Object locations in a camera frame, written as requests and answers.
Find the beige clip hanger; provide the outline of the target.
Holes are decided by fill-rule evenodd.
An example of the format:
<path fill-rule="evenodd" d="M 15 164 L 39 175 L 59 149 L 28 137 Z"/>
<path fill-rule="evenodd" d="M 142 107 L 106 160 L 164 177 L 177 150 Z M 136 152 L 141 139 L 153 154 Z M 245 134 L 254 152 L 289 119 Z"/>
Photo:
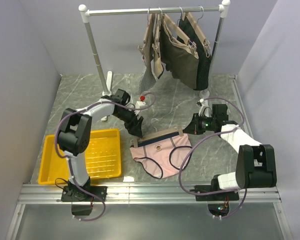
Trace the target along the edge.
<path fill-rule="evenodd" d="M 180 136 L 182 137 L 184 135 L 184 128 L 185 125 L 175 125 L 173 127 L 156 131 L 147 135 L 144 135 L 142 138 L 140 137 L 133 137 L 130 140 L 130 146 L 133 148 L 138 148 L 142 144 L 148 144 L 148 143 L 153 143 L 153 142 L 158 142 L 166 138 L 171 138 L 174 136 Z"/>

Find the pink underwear navy trim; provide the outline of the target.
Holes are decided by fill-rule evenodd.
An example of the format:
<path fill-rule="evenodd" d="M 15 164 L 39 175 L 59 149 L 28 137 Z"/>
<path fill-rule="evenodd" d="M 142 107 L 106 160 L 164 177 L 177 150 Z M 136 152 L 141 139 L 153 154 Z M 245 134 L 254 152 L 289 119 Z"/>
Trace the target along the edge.
<path fill-rule="evenodd" d="M 165 179 L 179 173 L 189 164 L 188 153 L 192 145 L 188 134 L 174 132 L 156 139 L 139 142 L 131 146 L 130 153 L 136 163 L 141 164 L 145 172 L 155 179 Z"/>

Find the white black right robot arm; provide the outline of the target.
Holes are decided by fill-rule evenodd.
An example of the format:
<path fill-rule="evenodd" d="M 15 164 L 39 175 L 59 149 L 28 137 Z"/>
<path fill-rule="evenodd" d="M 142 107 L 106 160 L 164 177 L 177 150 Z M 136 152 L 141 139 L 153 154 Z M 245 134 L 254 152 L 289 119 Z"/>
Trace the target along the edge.
<path fill-rule="evenodd" d="M 215 175 L 210 185 L 195 185 L 190 193 L 196 201 L 237 201 L 239 190 L 273 188 L 277 184 L 275 150 L 246 134 L 239 124 L 230 120 L 226 104 L 213 104 L 211 116 L 195 113 L 184 133 L 202 135 L 214 132 L 236 152 L 234 172 Z"/>

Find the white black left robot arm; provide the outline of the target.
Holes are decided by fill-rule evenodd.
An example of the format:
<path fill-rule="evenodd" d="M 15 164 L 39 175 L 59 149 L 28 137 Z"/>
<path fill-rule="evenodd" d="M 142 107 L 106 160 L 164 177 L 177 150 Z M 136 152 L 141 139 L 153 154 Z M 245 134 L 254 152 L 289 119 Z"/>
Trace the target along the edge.
<path fill-rule="evenodd" d="M 107 189 L 92 186 L 86 169 L 85 151 L 90 143 L 93 120 L 115 116 L 123 121 L 125 129 L 132 136 L 142 138 L 144 118 L 137 109 L 129 107 L 131 96 L 122 89 L 115 94 L 102 96 L 97 102 L 84 108 L 67 108 L 57 127 L 54 145 L 57 155 L 66 159 L 69 177 L 63 188 L 63 202 L 103 202 Z"/>

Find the grey striped hanging underwear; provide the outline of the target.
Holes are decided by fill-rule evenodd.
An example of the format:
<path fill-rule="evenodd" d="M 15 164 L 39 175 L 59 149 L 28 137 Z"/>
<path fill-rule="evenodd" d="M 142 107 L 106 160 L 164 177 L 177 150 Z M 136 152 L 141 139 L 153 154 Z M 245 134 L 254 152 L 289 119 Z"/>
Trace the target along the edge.
<path fill-rule="evenodd" d="M 153 48 L 151 48 L 151 50 L 152 50 L 152 60 L 153 60 L 154 59 Z M 152 72 L 152 60 L 151 61 L 148 60 L 146 63 L 143 62 L 144 69 L 142 72 L 142 77 L 139 82 L 139 90 L 138 90 L 140 94 L 150 90 L 156 83 L 156 79 Z"/>

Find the beige hanging underwear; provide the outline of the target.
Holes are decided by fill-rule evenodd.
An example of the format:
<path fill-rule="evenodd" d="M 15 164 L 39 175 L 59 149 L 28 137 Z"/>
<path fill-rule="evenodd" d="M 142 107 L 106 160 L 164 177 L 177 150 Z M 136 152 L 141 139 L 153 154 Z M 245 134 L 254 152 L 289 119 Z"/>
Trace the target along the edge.
<path fill-rule="evenodd" d="M 160 57 L 158 57 L 158 55 L 154 52 L 153 49 L 153 73 L 157 79 L 160 79 L 162 74 L 164 73 L 164 67 L 161 61 L 161 50 L 160 50 Z"/>

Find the olive green hanging underwear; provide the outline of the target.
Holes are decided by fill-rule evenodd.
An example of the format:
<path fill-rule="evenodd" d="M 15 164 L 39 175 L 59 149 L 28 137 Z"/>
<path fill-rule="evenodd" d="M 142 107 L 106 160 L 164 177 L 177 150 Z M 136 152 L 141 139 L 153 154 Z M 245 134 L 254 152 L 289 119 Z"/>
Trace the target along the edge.
<path fill-rule="evenodd" d="M 168 42 L 168 37 L 163 30 L 162 19 L 163 16 L 159 36 L 161 60 L 165 64 L 166 70 L 171 72 L 173 78 L 179 79 L 187 87 L 194 89 L 197 86 L 199 59 L 195 59 L 185 50 L 172 46 Z"/>

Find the black dotted hanging underwear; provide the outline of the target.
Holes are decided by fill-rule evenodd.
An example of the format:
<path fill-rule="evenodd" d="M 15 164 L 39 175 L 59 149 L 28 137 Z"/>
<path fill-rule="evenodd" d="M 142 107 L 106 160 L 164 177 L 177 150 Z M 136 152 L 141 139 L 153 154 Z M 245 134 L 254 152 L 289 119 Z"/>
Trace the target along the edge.
<path fill-rule="evenodd" d="M 178 26 L 183 30 L 183 32 L 190 38 L 190 40 L 196 44 L 196 51 L 198 53 L 198 67 L 196 74 L 196 91 L 206 90 L 209 86 L 209 71 L 212 56 L 207 57 L 203 45 L 201 44 L 199 38 L 197 37 L 194 29 L 192 28 L 190 22 L 185 19 L 180 19 Z"/>

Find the yellow plastic tray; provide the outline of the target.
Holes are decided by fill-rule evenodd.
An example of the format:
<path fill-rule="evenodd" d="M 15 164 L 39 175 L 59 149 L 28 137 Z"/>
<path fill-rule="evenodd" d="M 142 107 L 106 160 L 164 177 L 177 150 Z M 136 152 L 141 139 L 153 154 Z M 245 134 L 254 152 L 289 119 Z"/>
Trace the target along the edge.
<path fill-rule="evenodd" d="M 57 178 L 67 179 L 69 177 L 67 161 L 57 155 L 54 139 L 53 134 L 45 137 L 38 174 L 40 185 L 54 185 Z M 86 170 L 93 184 L 98 179 L 120 177 L 122 161 L 119 129 L 92 131 L 84 155 Z"/>

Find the aluminium mounting rail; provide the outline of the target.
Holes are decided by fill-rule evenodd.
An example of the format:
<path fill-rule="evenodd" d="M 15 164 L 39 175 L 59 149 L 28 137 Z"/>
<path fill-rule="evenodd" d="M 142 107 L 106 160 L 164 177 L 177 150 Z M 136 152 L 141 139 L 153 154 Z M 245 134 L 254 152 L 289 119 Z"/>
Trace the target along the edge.
<path fill-rule="evenodd" d="M 53 186 L 25 184 L 9 240 L 291 240 L 276 188 L 241 191 L 240 210 L 220 219 L 175 182 L 108 183 L 105 214 L 80 222 Z"/>

